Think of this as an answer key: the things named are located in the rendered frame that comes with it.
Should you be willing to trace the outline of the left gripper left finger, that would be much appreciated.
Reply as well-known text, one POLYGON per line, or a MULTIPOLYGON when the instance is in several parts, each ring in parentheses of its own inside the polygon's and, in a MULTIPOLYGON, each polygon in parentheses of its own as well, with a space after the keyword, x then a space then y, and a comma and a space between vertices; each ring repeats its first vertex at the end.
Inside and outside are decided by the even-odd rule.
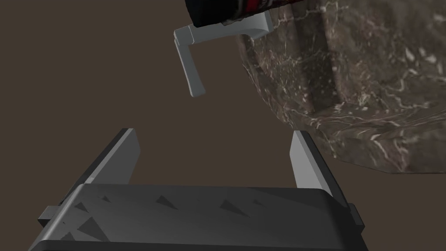
POLYGON ((140 144, 135 129, 121 129, 77 179, 60 205, 81 184, 128 184, 139 156, 140 144))

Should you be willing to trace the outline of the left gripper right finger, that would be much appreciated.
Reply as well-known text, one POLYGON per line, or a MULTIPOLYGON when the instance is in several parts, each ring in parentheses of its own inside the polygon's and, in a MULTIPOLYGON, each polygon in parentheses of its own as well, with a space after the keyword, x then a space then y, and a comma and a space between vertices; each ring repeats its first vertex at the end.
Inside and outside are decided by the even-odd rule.
POLYGON ((299 189, 324 190, 343 207, 348 207, 339 184, 308 132, 302 130, 293 132, 290 159, 299 189))

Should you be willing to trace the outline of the dark marble table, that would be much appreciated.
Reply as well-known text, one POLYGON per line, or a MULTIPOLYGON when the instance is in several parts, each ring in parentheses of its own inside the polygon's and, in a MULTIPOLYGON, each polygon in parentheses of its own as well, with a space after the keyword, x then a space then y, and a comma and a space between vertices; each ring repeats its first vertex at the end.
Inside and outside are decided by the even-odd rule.
POLYGON ((262 100, 338 160, 446 173, 446 0, 303 0, 236 37, 262 100))

